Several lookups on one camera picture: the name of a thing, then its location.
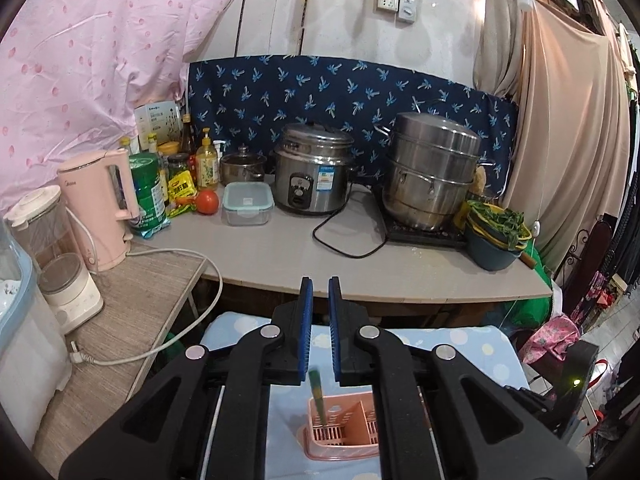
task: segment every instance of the blue lid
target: blue lid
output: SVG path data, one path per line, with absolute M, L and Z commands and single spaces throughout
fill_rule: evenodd
M 222 207 L 239 215 L 273 208 L 271 187 L 265 182 L 232 182 L 225 187 Z

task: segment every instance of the pink electric kettle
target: pink electric kettle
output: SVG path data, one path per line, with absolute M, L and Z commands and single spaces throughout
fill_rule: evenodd
M 110 166 L 120 172 L 126 209 L 118 205 Z M 130 248 L 132 235 L 127 220 L 139 215 L 136 190 L 126 150 L 83 153 L 58 167 L 58 183 L 69 209 L 91 233 L 91 240 L 78 222 L 72 222 L 82 256 L 90 269 L 107 270 L 119 264 Z

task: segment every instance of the white wall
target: white wall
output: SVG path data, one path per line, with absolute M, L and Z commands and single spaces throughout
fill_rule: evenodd
M 297 54 L 300 0 L 233 0 L 191 60 Z M 308 0 L 302 54 L 363 59 L 472 85 L 484 0 L 416 0 L 411 25 L 375 0 Z

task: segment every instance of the kettle handle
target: kettle handle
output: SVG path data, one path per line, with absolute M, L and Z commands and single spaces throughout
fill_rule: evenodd
M 129 153 L 127 150 L 113 150 L 107 152 L 103 159 L 107 166 L 117 166 L 120 172 L 120 183 L 122 184 L 122 192 L 124 200 L 127 203 L 126 209 L 120 209 L 116 213 L 116 220 L 131 220 L 140 214 L 138 208 L 138 199 L 136 197 L 136 189 L 133 187 L 133 176 L 129 167 Z

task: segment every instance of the wall outlet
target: wall outlet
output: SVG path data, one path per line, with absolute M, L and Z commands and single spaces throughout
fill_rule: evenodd
M 415 0 L 400 0 L 398 20 L 405 23 L 415 23 L 417 7 Z
M 376 8 L 387 12 L 398 12 L 400 0 L 377 0 Z

